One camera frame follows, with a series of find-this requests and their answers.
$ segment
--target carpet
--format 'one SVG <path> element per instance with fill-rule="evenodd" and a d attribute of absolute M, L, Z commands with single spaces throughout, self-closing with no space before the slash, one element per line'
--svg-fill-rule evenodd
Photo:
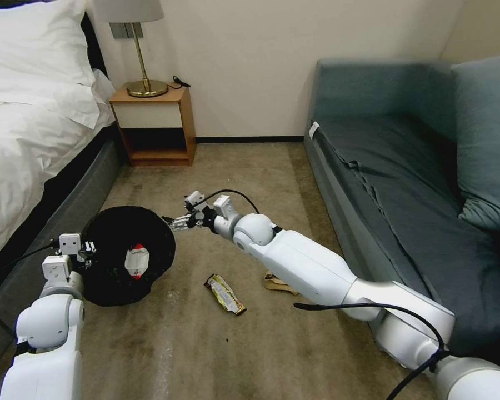
<path fill-rule="evenodd" d="M 105 208 L 137 205 L 171 217 L 183 196 L 231 188 L 274 223 L 341 253 L 301 143 L 201 144 L 191 167 L 123 167 Z M 250 206 L 233 195 L 236 209 Z M 224 311 L 204 288 L 222 275 L 247 311 Z M 268 291 L 264 267 L 208 229 L 176 234 L 173 266 L 142 301 L 86 303 L 83 399 L 383 400 L 407 371 L 380 352 L 366 323 L 295 309 L 301 295 Z M 0 377 L 8 366 L 0 363 Z M 431 400 L 425 376 L 399 399 Z"/>

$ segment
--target lamp shade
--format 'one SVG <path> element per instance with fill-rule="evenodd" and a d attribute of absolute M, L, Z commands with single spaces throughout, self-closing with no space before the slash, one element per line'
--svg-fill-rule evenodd
<path fill-rule="evenodd" d="M 102 22 L 149 22 L 164 17 L 159 0 L 94 0 L 93 5 Z"/>

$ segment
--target white bedsheet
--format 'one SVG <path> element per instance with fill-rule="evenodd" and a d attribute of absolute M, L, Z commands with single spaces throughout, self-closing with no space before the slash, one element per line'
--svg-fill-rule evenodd
<path fill-rule="evenodd" d="M 0 104 L 0 250 L 41 200 L 44 183 L 114 121 L 113 86 L 100 71 L 95 77 L 93 129 L 37 104 Z"/>

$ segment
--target trash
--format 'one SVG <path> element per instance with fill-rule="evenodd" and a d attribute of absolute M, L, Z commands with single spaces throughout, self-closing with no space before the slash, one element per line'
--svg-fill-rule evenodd
<path fill-rule="evenodd" d="M 231 311 L 235 315 L 241 315 L 246 311 L 246 307 L 237 299 L 235 293 L 226 281 L 218 274 L 212 274 L 204 286 L 211 289 L 217 301 L 226 311 Z"/>
<path fill-rule="evenodd" d="M 270 271 L 267 271 L 263 279 L 265 280 L 265 289 L 285 291 L 293 294 L 294 296 L 298 294 L 296 290 L 294 290 L 291 286 L 286 284 Z"/>
<path fill-rule="evenodd" d="M 128 271 L 129 275 L 138 280 L 143 276 L 148 269 L 148 261 L 150 260 L 150 253 L 142 244 L 137 243 L 131 250 L 126 253 L 126 260 L 124 260 L 124 268 Z"/>

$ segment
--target table lamp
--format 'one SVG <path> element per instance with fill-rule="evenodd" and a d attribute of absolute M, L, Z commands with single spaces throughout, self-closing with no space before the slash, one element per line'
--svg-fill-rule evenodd
<path fill-rule="evenodd" d="M 135 40 L 143 79 L 129 83 L 126 87 L 128 94 L 134 97 L 155 97 L 167 93 L 168 86 L 166 83 L 148 79 L 139 39 L 137 39 L 135 26 L 133 26 L 134 22 L 150 22 L 162 19 L 164 14 L 159 0 L 96 0 L 93 3 L 97 18 L 100 21 L 130 23 L 132 26 L 133 39 Z"/>

